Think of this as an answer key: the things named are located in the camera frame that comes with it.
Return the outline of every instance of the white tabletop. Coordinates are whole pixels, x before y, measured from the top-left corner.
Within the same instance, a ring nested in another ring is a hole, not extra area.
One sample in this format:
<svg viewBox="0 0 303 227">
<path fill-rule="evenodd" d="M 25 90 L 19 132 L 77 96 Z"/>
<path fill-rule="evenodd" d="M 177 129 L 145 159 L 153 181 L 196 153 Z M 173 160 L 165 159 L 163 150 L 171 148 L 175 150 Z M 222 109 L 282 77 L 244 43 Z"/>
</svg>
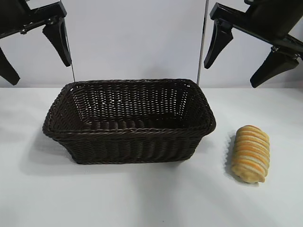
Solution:
<svg viewBox="0 0 303 227">
<path fill-rule="evenodd" d="M 190 160 L 92 166 L 75 164 L 41 132 L 59 92 L 0 89 L 1 227 L 303 225 L 303 90 L 204 89 L 217 128 Z M 230 138 L 246 124 L 270 136 L 259 185 L 225 166 Z"/>
</svg>

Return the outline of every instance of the wicker basket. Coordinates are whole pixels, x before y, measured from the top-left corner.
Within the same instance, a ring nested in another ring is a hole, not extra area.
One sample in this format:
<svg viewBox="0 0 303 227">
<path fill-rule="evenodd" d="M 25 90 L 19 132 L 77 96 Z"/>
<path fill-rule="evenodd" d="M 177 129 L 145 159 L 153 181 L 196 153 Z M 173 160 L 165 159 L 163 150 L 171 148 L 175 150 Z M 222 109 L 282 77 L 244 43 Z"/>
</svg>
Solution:
<svg viewBox="0 0 303 227">
<path fill-rule="evenodd" d="M 78 164 L 122 164 L 188 159 L 215 126 L 191 80 L 97 80 L 66 85 L 43 132 Z"/>
</svg>

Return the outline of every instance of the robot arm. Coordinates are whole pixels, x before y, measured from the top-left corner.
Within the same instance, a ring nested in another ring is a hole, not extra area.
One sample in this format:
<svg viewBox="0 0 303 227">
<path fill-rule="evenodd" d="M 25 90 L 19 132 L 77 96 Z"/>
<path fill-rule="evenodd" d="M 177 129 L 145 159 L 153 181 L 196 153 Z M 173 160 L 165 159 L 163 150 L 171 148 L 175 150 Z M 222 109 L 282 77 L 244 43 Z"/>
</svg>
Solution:
<svg viewBox="0 0 303 227">
<path fill-rule="evenodd" d="M 71 55 L 66 41 L 64 22 L 66 14 L 61 2 L 30 9 L 26 0 L 0 0 L 0 39 L 15 33 L 25 35 L 32 29 L 45 26 L 43 34 L 54 46 L 63 63 L 68 67 L 71 65 Z M 12 85 L 17 84 L 20 79 L 1 48 L 0 76 Z"/>
<path fill-rule="evenodd" d="M 246 12 L 216 3 L 210 16 L 214 20 L 211 44 L 204 61 L 210 68 L 226 45 L 233 39 L 236 28 L 269 44 L 271 52 L 250 79 L 257 87 L 268 79 L 291 69 L 303 57 L 303 43 L 288 33 L 303 16 L 302 0 L 245 0 Z"/>
</svg>

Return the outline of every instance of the toy bread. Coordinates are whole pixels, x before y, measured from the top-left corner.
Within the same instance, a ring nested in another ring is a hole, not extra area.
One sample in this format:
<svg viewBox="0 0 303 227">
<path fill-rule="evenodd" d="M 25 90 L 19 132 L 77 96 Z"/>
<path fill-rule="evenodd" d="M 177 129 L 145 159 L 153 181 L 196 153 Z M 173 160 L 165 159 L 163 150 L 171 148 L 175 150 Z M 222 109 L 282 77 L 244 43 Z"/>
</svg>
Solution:
<svg viewBox="0 0 303 227">
<path fill-rule="evenodd" d="M 247 183 L 265 182 L 269 168 L 269 136 L 246 125 L 238 129 L 232 155 L 232 171 Z"/>
</svg>

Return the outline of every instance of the white backdrop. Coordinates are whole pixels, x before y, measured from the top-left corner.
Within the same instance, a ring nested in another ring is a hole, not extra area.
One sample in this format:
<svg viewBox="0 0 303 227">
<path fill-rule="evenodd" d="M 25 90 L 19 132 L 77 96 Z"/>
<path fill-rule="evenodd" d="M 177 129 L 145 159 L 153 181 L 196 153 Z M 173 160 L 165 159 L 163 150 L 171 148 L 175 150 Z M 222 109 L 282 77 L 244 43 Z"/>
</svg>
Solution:
<svg viewBox="0 0 303 227">
<path fill-rule="evenodd" d="M 54 1 L 31 0 L 37 7 Z M 196 80 L 204 0 L 64 0 L 77 80 Z M 72 81 L 42 28 L 0 40 L 20 74 L 19 87 L 62 87 Z M 0 79 L 1 87 L 11 87 Z"/>
<path fill-rule="evenodd" d="M 242 0 L 218 0 L 245 11 Z M 55 0 L 31 0 L 32 8 Z M 216 0 L 210 0 L 209 11 Z M 196 80 L 205 0 L 63 0 L 76 80 L 188 78 Z M 206 56 L 213 21 L 208 16 Z M 303 40 L 303 20 L 291 31 Z M 270 45 L 233 29 L 234 40 L 213 66 L 202 69 L 201 87 L 250 87 Z M 72 82 L 58 54 L 37 28 L 0 40 L 19 73 L 17 87 L 62 87 Z M 303 64 L 262 87 L 303 87 Z M 0 78 L 0 87 L 12 87 Z"/>
</svg>

